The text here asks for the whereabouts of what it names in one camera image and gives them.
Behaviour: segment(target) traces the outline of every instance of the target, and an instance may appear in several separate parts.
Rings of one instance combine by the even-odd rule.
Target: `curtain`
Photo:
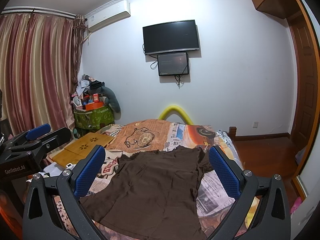
[[[73,20],[52,15],[0,16],[0,88],[14,135],[44,123],[74,128],[72,28]]]
[[[76,87],[78,84],[78,73],[80,69],[81,62],[81,54],[82,54],[82,43],[84,38],[84,32],[86,30],[85,19],[83,15],[77,15],[74,20],[73,30],[72,30],[72,47],[71,47],[71,55],[72,55],[72,87],[71,92],[74,93],[76,91]]]

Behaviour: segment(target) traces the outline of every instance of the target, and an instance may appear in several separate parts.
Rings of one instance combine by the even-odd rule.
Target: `wall-mounted tv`
[[[195,20],[143,27],[144,54],[199,50]]]

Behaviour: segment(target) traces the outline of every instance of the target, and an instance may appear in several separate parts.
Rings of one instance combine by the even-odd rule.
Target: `baseboard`
[[[296,190],[296,192],[300,196],[301,200],[304,201],[307,198],[307,195],[306,195],[306,192],[303,189],[303,186],[301,185],[298,177],[293,177],[291,180],[291,184],[293,185],[294,189]]]
[[[272,133],[272,134],[260,134],[260,135],[245,135],[235,136],[233,141],[250,141],[250,140],[262,140],[262,139],[273,139],[279,137],[290,137],[289,133]]]

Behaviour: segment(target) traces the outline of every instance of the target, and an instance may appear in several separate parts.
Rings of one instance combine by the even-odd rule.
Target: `newspaper print bedspread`
[[[115,140],[108,145],[105,162],[97,174],[88,194],[95,194],[107,187],[118,167],[117,159],[122,154],[131,156],[139,150],[155,150],[159,148],[165,151],[171,151],[178,145],[189,148],[201,147],[205,152],[207,152],[211,146],[219,145],[223,152],[230,159],[235,160],[242,168],[237,152],[225,132],[221,130],[214,131],[210,125],[185,125],[149,119],[131,123],[123,127]],[[55,200],[67,230],[76,235],[64,211],[60,198],[56,197]],[[199,187],[196,207],[202,230],[207,236],[219,225],[234,201],[235,200],[230,198],[225,192],[215,171],[204,175]],[[95,224],[109,239],[133,239],[119,234],[97,222],[95,222]],[[238,235],[244,233],[246,228],[246,223],[243,223]]]

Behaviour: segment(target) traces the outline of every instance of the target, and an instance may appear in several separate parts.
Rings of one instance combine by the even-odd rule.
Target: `orange box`
[[[90,104],[85,105],[85,110],[89,111],[89,110],[97,109],[97,108],[100,108],[100,107],[103,107],[103,106],[104,106],[103,102],[90,103]]]

